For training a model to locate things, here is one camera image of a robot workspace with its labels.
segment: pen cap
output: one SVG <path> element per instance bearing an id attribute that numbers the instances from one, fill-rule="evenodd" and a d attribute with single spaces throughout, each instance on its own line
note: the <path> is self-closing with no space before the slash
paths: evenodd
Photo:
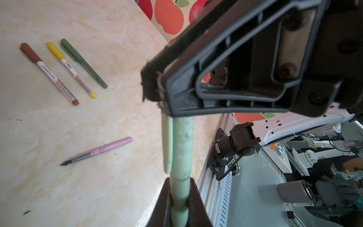
<path id="1" fill-rule="evenodd" d="M 61 40 L 61 47 L 75 60 L 80 61 L 83 57 L 73 48 L 73 46 L 66 40 Z"/>
<path id="2" fill-rule="evenodd" d="M 33 51 L 27 43 L 20 44 L 20 50 L 33 62 L 42 61 L 40 57 Z"/>
<path id="3" fill-rule="evenodd" d="M 53 54 L 58 58 L 58 60 L 62 60 L 65 57 L 62 55 L 62 53 L 58 50 L 56 46 L 52 42 L 47 42 L 46 45 L 48 48 L 53 52 Z"/>

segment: black pen nib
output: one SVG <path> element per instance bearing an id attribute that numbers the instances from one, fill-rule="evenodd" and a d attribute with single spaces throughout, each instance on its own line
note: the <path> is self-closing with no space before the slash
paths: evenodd
<path id="1" fill-rule="evenodd" d="M 68 160 L 68 161 L 65 161 L 61 164 L 61 166 L 66 166 L 68 164 L 72 164 L 72 159 L 71 160 Z"/>

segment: fruit-patterned fabric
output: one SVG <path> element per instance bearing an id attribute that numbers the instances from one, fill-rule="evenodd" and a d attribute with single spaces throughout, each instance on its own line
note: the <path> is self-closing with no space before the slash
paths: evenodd
<path id="1" fill-rule="evenodd" d="M 193 22 L 207 0 L 135 0 L 166 41 L 171 42 Z"/>

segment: green marker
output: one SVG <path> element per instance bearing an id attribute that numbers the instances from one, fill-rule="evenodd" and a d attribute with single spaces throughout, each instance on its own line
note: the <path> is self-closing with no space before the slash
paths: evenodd
<path id="1" fill-rule="evenodd" d="M 66 40 L 61 40 L 61 47 L 75 60 L 78 61 L 103 88 L 107 88 L 107 84 L 99 77 L 99 75 L 91 68 L 91 66 L 83 59 L 83 57 L 73 48 Z"/>

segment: pen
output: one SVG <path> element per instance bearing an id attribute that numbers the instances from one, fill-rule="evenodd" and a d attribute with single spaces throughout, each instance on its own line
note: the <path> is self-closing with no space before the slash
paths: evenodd
<path id="1" fill-rule="evenodd" d="M 79 104 L 76 97 L 64 86 L 64 84 L 52 73 L 52 71 L 42 62 L 40 57 L 33 51 L 32 48 L 27 43 L 22 43 L 20 45 L 20 50 L 35 64 L 37 64 L 40 69 L 49 77 L 51 81 L 57 86 L 59 90 L 67 97 L 67 99 L 77 106 Z"/>
<path id="2" fill-rule="evenodd" d="M 56 46 L 54 46 L 53 43 L 47 42 L 46 45 L 48 48 L 53 52 L 53 54 L 62 62 L 64 67 L 72 74 L 72 76 L 78 81 L 78 83 L 87 91 L 87 93 L 92 98 L 97 98 L 96 93 L 92 91 L 92 89 L 88 86 L 88 84 L 78 75 L 78 73 L 72 68 L 72 66 L 67 62 L 67 60 L 64 58 L 62 53 L 58 50 Z"/>
<path id="3" fill-rule="evenodd" d="M 74 47 L 66 40 L 61 40 L 61 47 L 75 60 L 85 68 L 93 78 L 103 87 L 107 88 L 107 84 L 99 77 L 99 75 L 91 68 L 91 66 L 83 59 L 83 57 L 74 49 Z"/>
<path id="4" fill-rule="evenodd" d="M 61 166 L 66 166 L 66 165 L 78 162 L 78 161 L 86 159 L 86 158 L 90 158 L 90 157 L 94 157 L 94 156 L 106 153 L 106 152 L 108 152 L 110 150 L 114 150 L 114 149 L 116 149 L 118 147 L 121 147 L 121 146 L 123 146 L 125 144 L 131 143 L 133 140 L 134 139 L 132 137 L 129 137 L 129 138 L 126 138 L 126 139 L 121 139 L 119 141 L 116 141 L 116 142 L 111 143 L 109 145 L 103 146 L 101 148 L 96 148 L 96 149 L 94 149 L 92 151 L 82 153 L 82 154 L 76 156 L 75 158 L 72 158 L 70 160 L 67 160 L 67 161 L 63 162 L 61 164 Z"/>

